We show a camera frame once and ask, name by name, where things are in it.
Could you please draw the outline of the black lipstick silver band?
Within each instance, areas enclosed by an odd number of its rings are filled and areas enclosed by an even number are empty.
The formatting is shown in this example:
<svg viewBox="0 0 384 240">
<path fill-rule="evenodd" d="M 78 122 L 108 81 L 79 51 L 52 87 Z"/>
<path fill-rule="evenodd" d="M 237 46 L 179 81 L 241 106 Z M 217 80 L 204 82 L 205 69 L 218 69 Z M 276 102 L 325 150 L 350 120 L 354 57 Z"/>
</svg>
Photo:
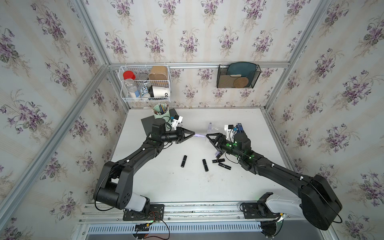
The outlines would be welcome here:
<svg viewBox="0 0 384 240">
<path fill-rule="evenodd" d="M 205 172 L 208 172 L 208 171 L 209 171 L 209 168 L 208 168 L 208 165 L 207 165 L 206 159 L 202 159 L 202 163 L 203 163 L 203 166 L 204 166 Z"/>
<path fill-rule="evenodd" d="M 182 160 L 182 163 L 181 163 L 181 167 L 184 168 L 185 167 L 185 164 L 186 164 L 186 161 L 187 161 L 187 157 L 186 155 L 184 155 L 183 157 L 183 160 Z"/>
</svg>

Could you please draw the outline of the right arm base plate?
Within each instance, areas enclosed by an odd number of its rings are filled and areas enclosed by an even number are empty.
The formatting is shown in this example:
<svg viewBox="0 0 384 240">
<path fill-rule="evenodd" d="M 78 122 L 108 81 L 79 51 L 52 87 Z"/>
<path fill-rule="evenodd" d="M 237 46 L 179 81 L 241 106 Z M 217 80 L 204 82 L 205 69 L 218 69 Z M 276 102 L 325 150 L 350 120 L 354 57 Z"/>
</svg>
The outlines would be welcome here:
<svg viewBox="0 0 384 240">
<path fill-rule="evenodd" d="M 280 216 L 280 214 L 271 212 L 266 204 L 257 202 L 241 203 L 240 210 L 245 219 L 277 219 Z"/>
</svg>

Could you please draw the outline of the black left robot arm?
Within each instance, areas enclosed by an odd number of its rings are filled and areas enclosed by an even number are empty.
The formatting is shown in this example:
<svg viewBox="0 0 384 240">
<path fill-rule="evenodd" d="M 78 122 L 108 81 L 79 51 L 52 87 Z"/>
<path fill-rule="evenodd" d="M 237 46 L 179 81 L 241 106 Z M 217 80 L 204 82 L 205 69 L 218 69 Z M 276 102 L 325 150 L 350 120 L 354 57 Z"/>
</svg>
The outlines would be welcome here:
<svg viewBox="0 0 384 240">
<path fill-rule="evenodd" d="M 180 144 L 194 135 L 194 131 L 183 127 L 167 131 L 166 121 L 155 119 L 152 131 L 136 151 L 117 162 L 109 161 L 104 164 L 94 190 L 94 204 L 99 202 L 110 206 L 111 209 L 142 212 L 148 199 L 133 192 L 135 173 L 148 161 L 156 158 L 165 144 Z"/>
</svg>

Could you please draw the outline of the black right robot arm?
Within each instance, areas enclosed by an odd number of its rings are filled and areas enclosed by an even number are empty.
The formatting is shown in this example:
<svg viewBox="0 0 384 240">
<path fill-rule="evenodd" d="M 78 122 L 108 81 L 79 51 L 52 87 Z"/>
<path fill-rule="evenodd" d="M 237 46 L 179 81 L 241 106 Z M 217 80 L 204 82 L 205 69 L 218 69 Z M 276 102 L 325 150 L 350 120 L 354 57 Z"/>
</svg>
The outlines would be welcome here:
<svg viewBox="0 0 384 240">
<path fill-rule="evenodd" d="M 246 133 L 235 134 L 232 141 L 222 133 L 207 134 L 206 137 L 221 154 L 237 157 L 246 171 L 268 178 L 299 197 L 304 218 L 314 227 L 325 231 L 336 222 L 343 206 L 324 177 L 301 175 L 273 163 L 252 150 Z"/>
</svg>

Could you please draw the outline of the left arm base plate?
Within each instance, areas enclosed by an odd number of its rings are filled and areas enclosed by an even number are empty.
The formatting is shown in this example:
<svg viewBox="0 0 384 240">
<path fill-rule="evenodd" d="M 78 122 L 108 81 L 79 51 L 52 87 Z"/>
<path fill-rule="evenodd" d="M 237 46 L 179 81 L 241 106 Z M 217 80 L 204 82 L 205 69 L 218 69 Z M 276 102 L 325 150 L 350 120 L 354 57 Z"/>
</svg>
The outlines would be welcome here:
<svg viewBox="0 0 384 240">
<path fill-rule="evenodd" d="M 150 204 L 141 212 L 125 209 L 123 221 L 160 221 L 164 219 L 164 213 L 164 204 Z"/>
</svg>

